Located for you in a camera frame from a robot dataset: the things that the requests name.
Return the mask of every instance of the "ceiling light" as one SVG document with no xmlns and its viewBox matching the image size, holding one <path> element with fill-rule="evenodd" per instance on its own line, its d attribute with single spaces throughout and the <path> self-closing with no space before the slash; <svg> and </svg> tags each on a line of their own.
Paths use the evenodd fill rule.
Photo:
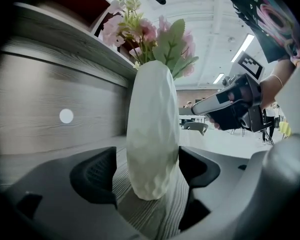
<svg viewBox="0 0 300 240">
<path fill-rule="evenodd" d="M 218 75 L 218 77 L 216 78 L 216 80 L 214 80 L 213 84 L 218 83 L 219 80 L 220 80 L 224 75 L 225 75 L 224 73 L 220 73 L 220 74 Z"/>
<path fill-rule="evenodd" d="M 246 49 L 248 48 L 248 46 L 251 44 L 252 40 L 255 38 L 254 35 L 252 34 L 248 34 L 247 37 L 245 38 L 243 44 L 241 45 L 240 49 L 238 50 L 238 52 L 236 53 L 236 55 L 233 57 L 233 59 L 231 60 L 231 62 L 235 62 L 235 60 L 239 57 L 240 53 L 242 51 L 246 51 Z"/>
</svg>

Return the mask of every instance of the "flower arrangement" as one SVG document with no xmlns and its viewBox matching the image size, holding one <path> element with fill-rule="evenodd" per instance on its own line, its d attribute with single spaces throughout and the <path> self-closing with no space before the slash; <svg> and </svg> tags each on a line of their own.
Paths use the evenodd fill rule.
<svg viewBox="0 0 300 240">
<path fill-rule="evenodd" d="M 159 28 L 138 13 L 139 0 L 113 0 L 109 13 L 115 15 L 103 25 L 105 44 L 119 47 L 127 42 L 131 46 L 130 54 L 135 58 L 135 68 L 150 61 L 165 64 L 173 79 L 187 77 L 194 72 L 196 46 L 190 31 L 185 31 L 183 19 L 169 23 L 159 17 Z"/>
</svg>

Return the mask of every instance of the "textured ceramic vase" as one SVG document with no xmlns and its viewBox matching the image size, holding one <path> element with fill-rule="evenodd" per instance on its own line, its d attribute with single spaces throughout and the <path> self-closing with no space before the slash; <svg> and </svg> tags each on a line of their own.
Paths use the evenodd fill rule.
<svg viewBox="0 0 300 240">
<path fill-rule="evenodd" d="M 166 65 L 142 65 L 134 81 L 127 126 L 127 164 L 134 193 L 157 200 L 168 189 L 179 151 L 179 109 Z"/>
</svg>

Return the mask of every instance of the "pink flower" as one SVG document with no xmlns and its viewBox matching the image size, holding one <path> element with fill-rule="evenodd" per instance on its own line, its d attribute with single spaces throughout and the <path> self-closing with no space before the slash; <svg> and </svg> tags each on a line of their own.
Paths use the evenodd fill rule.
<svg viewBox="0 0 300 240">
<path fill-rule="evenodd" d="M 116 14 L 118 12 L 123 12 L 125 8 L 125 1 L 113 0 L 109 6 L 109 13 Z"/>
<path fill-rule="evenodd" d="M 151 42 L 157 38 L 157 28 L 146 18 L 140 20 L 140 27 L 146 41 Z"/>
<path fill-rule="evenodd" d="M 191 34 L 191 31 L 186 31 L 182 37 L 186 45 L 182 51 L 182 57 L 194 57 L 196 53 L 196 44 L 194 43 L 194 37 Z"/>
<path fill-rule="evenodd" d="M 167 32 L 171 27 L 171 23 L 168 22 L 163 15 L 159 17 L 159 29 L 157 30 L 157 35 L 159 36 L 161 32 Z"/>
<path fill-rule="evenodd" d="M 129 53 L 133 56 L 133 57 L 137 57 L 137 54 L 140 55 L 142 53 L 140 47 L 137 47 L 134 49 L 132 49 L 131 51 L 129 51 Z"/>
<path fill-rule="evenodd" d="M 188 77 L 190 76 L 193 72 L 195 71 L 195 66 L 193 64 L 190 64 L 189 66 L 187 66 L 183 72 L 182 72 L 182 75 L 184 77 Z"/>
<path fill-rule="evenodd" d="M 106 45 L 119 47 L 125 43 L 124 38 L 118 35 L 120 32 L 119 23 L 121 22 L 123 22 L 123 17 L 116 15 L 103 24 L 102 39 Z"/>
</svg>

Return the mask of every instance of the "person's arm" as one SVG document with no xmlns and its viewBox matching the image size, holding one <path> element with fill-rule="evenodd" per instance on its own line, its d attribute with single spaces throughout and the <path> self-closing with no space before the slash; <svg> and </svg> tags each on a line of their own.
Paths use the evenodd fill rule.
<svg viewBox="0 0 300 240">
<path fill-rule="evenodd" d="M 263 97 L 260 104 L 261 109 L 267 108 L 271 103 L 275 102 L 275 96 L 286 84 L 295 69 L 295 65 L 290 59 L 279 60 L 275 65 L 271 75 L 261 81 Z"/>
</svg>

